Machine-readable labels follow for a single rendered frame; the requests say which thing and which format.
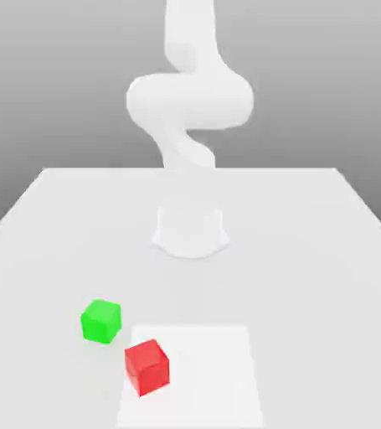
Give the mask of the small green cube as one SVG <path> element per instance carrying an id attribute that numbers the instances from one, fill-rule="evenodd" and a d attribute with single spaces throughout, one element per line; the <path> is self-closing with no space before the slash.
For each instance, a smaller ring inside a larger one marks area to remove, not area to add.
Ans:
<path id="1" fill-rule="evenodd" d="M 94 299 L 80 316 L 83 338 L 109 344 L 121 329 L 121 306 Z"/>

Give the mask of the small red cube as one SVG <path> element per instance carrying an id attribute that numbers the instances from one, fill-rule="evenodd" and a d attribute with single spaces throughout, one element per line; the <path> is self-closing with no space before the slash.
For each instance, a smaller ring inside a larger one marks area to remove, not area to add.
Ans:
<path id="1" fill-rule="evenodd" d="M 127 376 L 139 396 L 170 383 L 169 358 L 155 339 L 125 349 L 124 356 Z"/>

